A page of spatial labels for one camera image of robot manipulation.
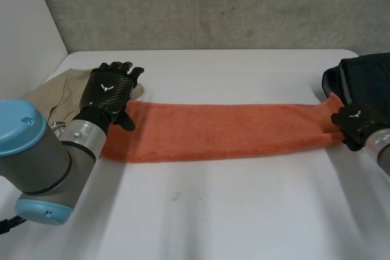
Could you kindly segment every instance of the black cable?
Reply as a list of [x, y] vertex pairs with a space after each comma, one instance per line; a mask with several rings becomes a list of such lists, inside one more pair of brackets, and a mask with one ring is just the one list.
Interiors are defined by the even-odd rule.
[[11, 228], [15, 228], [26, 221], [27, 221], [26, 219], [23, 219], [20, 216], [14, 216], [10, 220], [8, 219], [2, 220], [0, 221], [0, 234], [8, 233]]
[[11, 219], [8, 220], [8, 223], [11, 225], [13, 224], [14, 222], [18, 222], [19, 220], [21, 220], [22, 218], [20, 216], [14, 216], [12, 217]]
[[21, 219], [18, 222], [14, 223], [13, 225], [10, 225], [10, 228], [15, 228], [18, 225], [21, 225], [22, 223], [27, 222], [27, 219]]

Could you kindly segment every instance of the white wall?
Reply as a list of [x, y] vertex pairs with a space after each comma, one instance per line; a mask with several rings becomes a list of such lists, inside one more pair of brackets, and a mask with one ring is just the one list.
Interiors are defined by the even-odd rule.
[[0, 99], [36, 88], [67, 55], [44, 0], [0, 0]]

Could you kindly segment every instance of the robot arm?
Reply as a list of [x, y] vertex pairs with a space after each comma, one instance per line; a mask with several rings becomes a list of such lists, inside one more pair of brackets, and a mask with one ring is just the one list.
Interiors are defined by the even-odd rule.
[[350, 150], [364, 147], [390, 176], [390, 125], [386, 118], [368, 105], [350, 104], [334, 114], [332, 121], [344, 133]]
[[130, 62], [94, 69], [80, 100], [80, 113], [59, 139], [33, 105], [0, 103], [0, 175], [22, 194], [15, 211], [23, 219], [64, 224], [105, 144], [109, 124], [132, 131], [126, 103], [143, 68]]

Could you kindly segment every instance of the orange towel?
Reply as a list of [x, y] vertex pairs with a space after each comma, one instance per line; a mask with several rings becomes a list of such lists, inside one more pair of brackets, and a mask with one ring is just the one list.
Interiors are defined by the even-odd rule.
[[130, 163], [272, 155], [325, 147], [344, 137], [330, 116], [343, 104], [166, 105], [130, 101], [134, 132], [112, 125], [102, 156]]

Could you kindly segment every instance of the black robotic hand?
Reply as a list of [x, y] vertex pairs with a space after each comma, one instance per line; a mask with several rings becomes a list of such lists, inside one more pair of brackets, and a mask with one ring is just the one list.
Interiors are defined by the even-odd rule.
[[102, 63], [92, 70], [80, 100], [81, 113], [86, 109], [100, 109], [108, 116], [110, 123], [119, 124], [127, 131], [134, 130], [135, 124], [125, 109], [144, 69], [136, 67], [130, 72], [132, 66], [131, 62]]
[[336, 114], [331, 120], [346, 137], [344, 143], [356, 152], [366, 143], [374, 132], [388, 128], [387, 120], [373, 107], [363, 104], [350, 104]]

